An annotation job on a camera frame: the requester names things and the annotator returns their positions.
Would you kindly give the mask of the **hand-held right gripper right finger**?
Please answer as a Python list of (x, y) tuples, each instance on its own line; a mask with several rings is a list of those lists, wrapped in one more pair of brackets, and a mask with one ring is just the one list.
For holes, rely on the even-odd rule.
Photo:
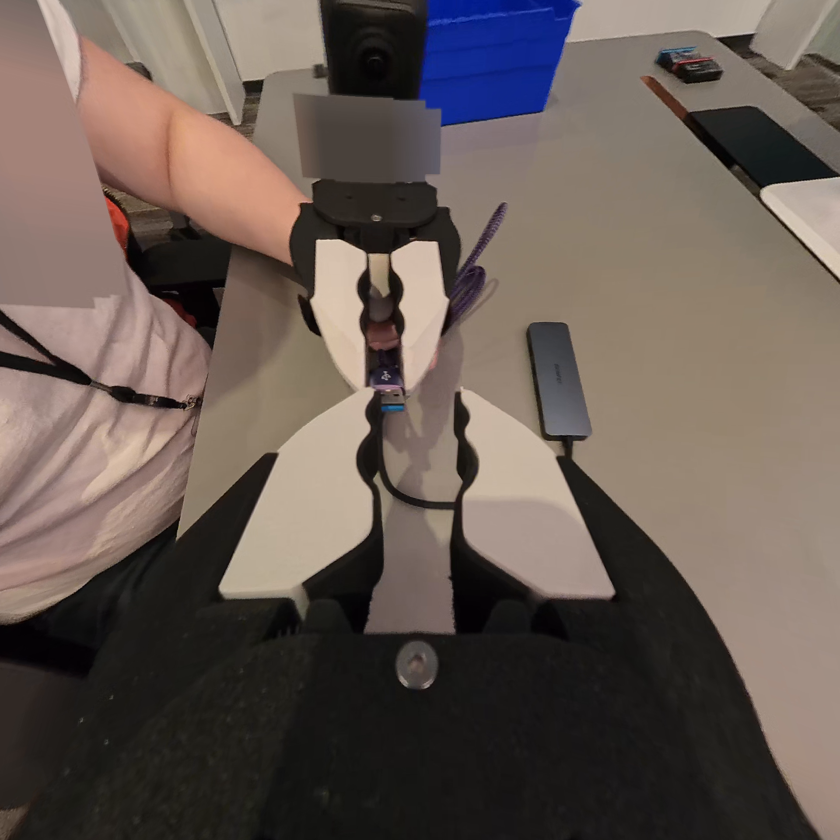
[(466, 388), (455, 395), (455, 435), (453, 535), (540, 601), (612, 600), (613, 583), (551, 447)]

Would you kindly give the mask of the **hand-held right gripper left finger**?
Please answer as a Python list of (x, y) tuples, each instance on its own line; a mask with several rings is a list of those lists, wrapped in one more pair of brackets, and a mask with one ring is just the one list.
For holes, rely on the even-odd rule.
[(368, 387), (313, 418), (276, 452), (219, 583), (227, 601), (310, 601), (316, 576), (359, 547), (375, 524), (375, 494), (358, 455), (371, 432)]

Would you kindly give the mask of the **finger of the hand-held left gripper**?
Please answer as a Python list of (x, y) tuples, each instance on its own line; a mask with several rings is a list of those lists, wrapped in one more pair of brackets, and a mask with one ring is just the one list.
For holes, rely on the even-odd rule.
[(392, 252), (391, 269), (402, 294), (394, 297), (402, 378), (413, 394), (437, 358), (448, 311), (438, 243), (416, 240)]
[(359, 286), (368, 270), (365, 252), (340, 239), (318, 239), (314, 249), (311, 309), (335, 367), (353, 389), (367, 386), (367, 344)]

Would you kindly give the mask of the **blue plastic bin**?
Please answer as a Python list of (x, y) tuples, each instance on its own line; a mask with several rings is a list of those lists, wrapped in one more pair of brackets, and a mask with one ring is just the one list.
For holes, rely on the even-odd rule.
[(420, 99), (443, 125), (544, 110), (576, 1), (430, 1)]

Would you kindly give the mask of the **dark grey usb hub wide print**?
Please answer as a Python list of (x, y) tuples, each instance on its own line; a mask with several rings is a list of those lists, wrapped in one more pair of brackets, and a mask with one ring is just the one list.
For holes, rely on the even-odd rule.
[[(569, 328), (562, 322), (534, 322), (528, 326), (527, 343), (541, 436), (561, 443), (564, 456), (571, 457), (574, 442), (592, 435), (592, 423)], [(445, 421), (455, 417), (453, 405), (459, 394), (458, 377), (458, 373), (445, 368), (442, 374), (430, 373), (427, 377), (430, 385), (422, 385), (418, 397), (421, 429), (418, 439), (409, 443), (410, 455), (427, 454), (433, 449), (443, 433)], [(396, 412), (381, 413), (380, 430), (367, 452), (367, 465), (377, 468), (385, 490), (403, 504), (425, 510), (454, 511), (454, 501), (412, 497), (392, 483), (385, 463), (385, 426), (387, 418), (396, 415)]]

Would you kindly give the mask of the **person's left forearm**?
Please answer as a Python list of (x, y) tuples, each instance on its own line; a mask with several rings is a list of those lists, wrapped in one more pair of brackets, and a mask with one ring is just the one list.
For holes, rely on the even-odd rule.
[(164, 132), (164, 190), (150, 201), (195, 220), (212, 235), (290, 264), (301, 190), (245, 137), (176, 106)]

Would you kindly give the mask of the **black office chair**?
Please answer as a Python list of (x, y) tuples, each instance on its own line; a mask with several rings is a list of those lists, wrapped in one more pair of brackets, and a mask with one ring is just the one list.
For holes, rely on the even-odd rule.
[(154, 297), (169, 303), (214, 346), (233, 246), (210, 234), (192, 232), (185, 238), (143, 248), (132, 230), (127, 234), (129, 266)]

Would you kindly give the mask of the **person in white shirt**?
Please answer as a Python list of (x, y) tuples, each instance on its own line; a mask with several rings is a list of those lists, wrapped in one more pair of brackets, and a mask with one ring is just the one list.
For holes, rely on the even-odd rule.
[(179, 518), (210, 348), (129, 267), (76, 111), (81, 43), (59, 2), (2, 2), (2, 314), (119, 402), (2, 368), (1, 613), (20, 623)]

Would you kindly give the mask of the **black rectangular pad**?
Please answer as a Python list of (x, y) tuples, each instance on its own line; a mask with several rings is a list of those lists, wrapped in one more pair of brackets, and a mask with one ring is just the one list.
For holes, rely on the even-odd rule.
[(765, 112), (752, 106), (688, 112), (687, 128), (728, 169), (759, 188), (838, 177), (838, 173)]

